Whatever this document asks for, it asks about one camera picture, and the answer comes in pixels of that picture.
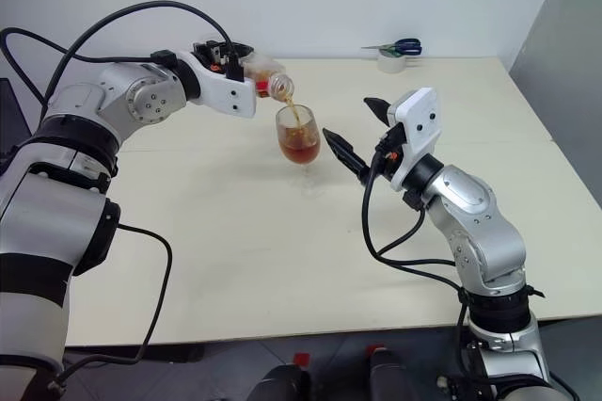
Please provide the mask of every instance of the tape roll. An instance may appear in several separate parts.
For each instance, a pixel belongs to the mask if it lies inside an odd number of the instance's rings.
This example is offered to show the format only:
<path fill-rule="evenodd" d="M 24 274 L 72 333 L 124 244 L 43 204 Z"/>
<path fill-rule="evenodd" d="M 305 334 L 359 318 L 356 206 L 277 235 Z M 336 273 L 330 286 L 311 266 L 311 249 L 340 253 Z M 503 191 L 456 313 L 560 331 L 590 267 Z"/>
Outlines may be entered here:
<path fill-rule="evenodd" d="M 407 56 L 393 56 L 391 53 L 378 50 L 376 66 L 378 70 L 384 73 L 399 73 L 405 68 Z"/>

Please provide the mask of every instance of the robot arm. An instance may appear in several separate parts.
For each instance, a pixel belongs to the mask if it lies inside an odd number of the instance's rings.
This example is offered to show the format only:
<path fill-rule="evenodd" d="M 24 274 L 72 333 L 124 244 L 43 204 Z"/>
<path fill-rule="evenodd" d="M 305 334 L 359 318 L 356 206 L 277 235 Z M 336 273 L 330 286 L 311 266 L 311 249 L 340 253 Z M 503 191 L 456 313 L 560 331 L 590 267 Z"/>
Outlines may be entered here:
<path fill-rule="evenodd" d="M 469 357 L 478 369 L 475 380 L 531 375 L 546 385 L 547 364 L 537 321 L 529 310 L 528 295 L 534 292 L 526 284 L 524 242 L 499 212 L 488 184 L 433 157 L 441 132 L 435 91 L 421 88 L 395 104 L 374 98 L 365 101 L 390 127 L 376 146 L 379 173 L 394 191 L 404 192 L 409 206 L 426 209 L 450 245 L 470 311 L 468 327 L 474 341 Z M 341 162 L 366 183 L 370 168 L 353 153 L 351 145 L 328 130 L 325 139 Z M 509 390 L 503 384 L 485 384 L 485 388 L 478 389 L 485 393 L 483 399 L 494 399 L 500 391 Z M 523 390 L 512 389 L 514 396 Z M 530 387 L 533 389 L 542 396 L 533 399 L 565 399 L 546 387 Z"/>
<path fill-rule="evenodd" d="M 55 399 L 69 284 L 100 264 L 119 224 L 105 196 L 117 152 L 188 102 L 250 118 L 252 79 L 228 79 L 195 51 L 166 65 L 115 63 L 49 101 L 37 132 L 0 171 L 0 399 Z"/>

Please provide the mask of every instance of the scissors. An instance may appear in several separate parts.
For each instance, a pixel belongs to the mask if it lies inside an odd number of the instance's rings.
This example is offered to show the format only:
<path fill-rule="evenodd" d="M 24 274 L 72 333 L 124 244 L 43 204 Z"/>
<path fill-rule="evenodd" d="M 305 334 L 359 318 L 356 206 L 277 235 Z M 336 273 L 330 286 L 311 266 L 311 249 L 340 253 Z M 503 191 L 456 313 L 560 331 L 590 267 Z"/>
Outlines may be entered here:
<path fill-rule="evenodd" d="M 365 50 L 382 50 L 397 53 L 400 56 L 418 56 L 422 53 L 422 45 L 418 39 L 399 39 L 387 45 L 362 46 Z"/>

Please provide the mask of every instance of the white table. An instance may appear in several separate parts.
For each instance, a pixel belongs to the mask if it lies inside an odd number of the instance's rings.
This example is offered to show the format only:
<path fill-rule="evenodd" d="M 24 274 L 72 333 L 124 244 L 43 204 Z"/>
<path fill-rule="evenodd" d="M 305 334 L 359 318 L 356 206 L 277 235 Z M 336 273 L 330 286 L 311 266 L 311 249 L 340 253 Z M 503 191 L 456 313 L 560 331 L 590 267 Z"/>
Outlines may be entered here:
<path fill-rule="evenodd" d="M 396 100 L 435 87 L 443 135 L 436 156 L 484 178 L 522 233 L 539 318 L 602 313 L 602 213 L 496 58 L 425 58 L 400 74 L 369 60 L 285 60 L 295 100 L 343 134 L 365 159 L 384 126 L 364 96 Z M 361 236 L 362 188 L 323 143 L 309 175 L 284 159 L 274 116 L 253 120 L 187 106 L 133 136 L 109 196 L 121 221 L 171 243 L 174 265 L 153 343 L 183 343 L 452 324 L 455 293 L 373 260 Z M 416 213 L 381 179 L 373 193 L 376 244 L 404 233 Z M 430 223 L 391 257 L 449 258 Z M 143 338 L 165 253 L 118 232 L 104 264 L 71 286 L 68 345 Z M 457 280 L 451 267 L 435 268 Z"/>

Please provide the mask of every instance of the floor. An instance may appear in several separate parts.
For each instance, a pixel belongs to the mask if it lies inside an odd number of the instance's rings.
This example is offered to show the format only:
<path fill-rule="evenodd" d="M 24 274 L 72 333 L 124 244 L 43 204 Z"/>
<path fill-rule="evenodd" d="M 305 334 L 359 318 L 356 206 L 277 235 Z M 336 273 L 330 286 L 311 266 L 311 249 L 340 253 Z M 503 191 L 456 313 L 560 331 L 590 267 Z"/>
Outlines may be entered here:
<path fill-rule="evenodd" d="M 550 368 L 569 382 L 582 401 L 602 393 L 602 316 L 542 327 Z M 69 380 L 66 401 L 244 401 L 273 367 L 310 353 L 314 399 L 363 401 L 366 348 L 386 345 L 414 378 L 423 401 L 447 399 L 436 376 L 454 371 L 451 329 L 359 332 L 206 344 L 194 363 L 142 361 L 131 367 L 83 369 Z M 69 360 L 81 356 L 68 354 Z"/>

